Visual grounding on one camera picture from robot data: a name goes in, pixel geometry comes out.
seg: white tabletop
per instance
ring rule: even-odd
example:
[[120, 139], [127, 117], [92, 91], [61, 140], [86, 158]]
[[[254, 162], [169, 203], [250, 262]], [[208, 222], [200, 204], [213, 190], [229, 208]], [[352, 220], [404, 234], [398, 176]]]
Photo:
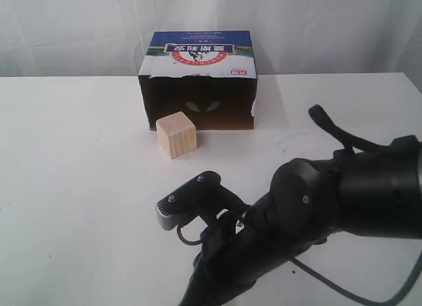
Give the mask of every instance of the white tabletop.
[[[309, 119], [316, 103], [379, 143], [422, 138], [422, 95], [403, 74], [260, 76], [256, 130], [199, 132], [175, 160], [148, 130], [136, 77], [0, 78], [0, 305], [177, 305], [199, 247], [161, 230], [155, 203], [208, 169], [254, 203], [283, 163], [330, 158], [340, 145]], [[385, 300], [421, 249], [341, 233], [299, 258]], [[420, 305], [421, 288], [402, 305]], [[232, 305], [355, 303], [286, 263]]]

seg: blue box top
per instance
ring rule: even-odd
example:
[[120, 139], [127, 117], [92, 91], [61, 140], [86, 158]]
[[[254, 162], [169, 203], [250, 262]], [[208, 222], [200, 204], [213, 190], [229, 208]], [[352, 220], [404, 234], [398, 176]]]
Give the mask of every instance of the blue box top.
[[166, 44], [233, 44], [252, 47], [249, 31], [171, 31], [155, 32], [150, 46]]

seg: wooden cube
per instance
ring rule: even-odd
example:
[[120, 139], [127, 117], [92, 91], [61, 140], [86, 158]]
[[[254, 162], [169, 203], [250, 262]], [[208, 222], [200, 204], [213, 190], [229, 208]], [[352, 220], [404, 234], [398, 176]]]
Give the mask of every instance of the wooden cube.
[[158, 142], [170, 158], [196, 149], [196, 127], [179, 111], [156, 121]]

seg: white curtain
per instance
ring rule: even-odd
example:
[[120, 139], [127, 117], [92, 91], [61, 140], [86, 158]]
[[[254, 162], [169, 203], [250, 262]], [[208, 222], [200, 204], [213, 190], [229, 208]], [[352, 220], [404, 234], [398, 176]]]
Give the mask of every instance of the white curtain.
[[422, 0], [0, 0], [0, 76], [136, 75], [156, 30], [250, 30], [260, 74], [402, 71]]

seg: black wire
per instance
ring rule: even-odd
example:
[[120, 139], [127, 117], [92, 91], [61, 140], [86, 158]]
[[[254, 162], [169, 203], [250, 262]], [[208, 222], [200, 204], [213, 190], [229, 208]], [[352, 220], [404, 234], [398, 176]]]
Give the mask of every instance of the black wire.
[[[279, 248], [276, 244], [274, 244], [270, 239], [268, 239], [265, 235], [261, 234], [254, 226], [252, 226], [250, 223], [248, 223], [245, 219], [242, 218], [241, 215], [239, 215], [236, 212], [231, 212], [245, 227], [250, 229], [257, 237], [258, 239], [266, 244], [267, 246], [273, 248], [273, 250], [286, 255], [282, 252], [282, 249]], [[313, 270], [306, 264], [303, 264], [299, 260], [297, 260], [295, 257], [289, 257], [287, 258], [296, 266], [301, 268], [303, 271], [308, 273], [309, 275], [313, 276], [317, 280], [321, 281], [323, 284], [327, 285], [332, 290], [336, 291], [340, 295], [343, 295], [344, 297], [351, 299], [352, 301], [355, 301], [356, 303], [360, 303], [364, 306], [395, 306], [401, 302], [406, 295], [411, 291], [413, 286], [415, 285], [419, 275], [422, 272], [422, 252], [420, 256], [417, 258], [416, 263], [414, 267], [412, 268], [409, 276], [407, 277], [406, 281], [404, 282], [403, 286], [398, 290], [398, 292], [390, 299], [386, 301], [371, 301], [370, 299], [366, 299], [364, 297], [358, 296], [354, 293], [351, 293], [350, 291], [345, 290], [341, 286], [335, 284], [334, 282], [330, 281], [325, 276], [319, 274], [317, 271]]]
[[200, 245], [202, 243], [201, 239], [196, 240], [196, 241], [190, 241], [190, 240], [186, 239], [185, 237], [183, 237], [181, 224], [177, 225], [176, 232], [177, 232], [177, 236], [179, 237], [180, 241], [182, 241], [186, 245]]

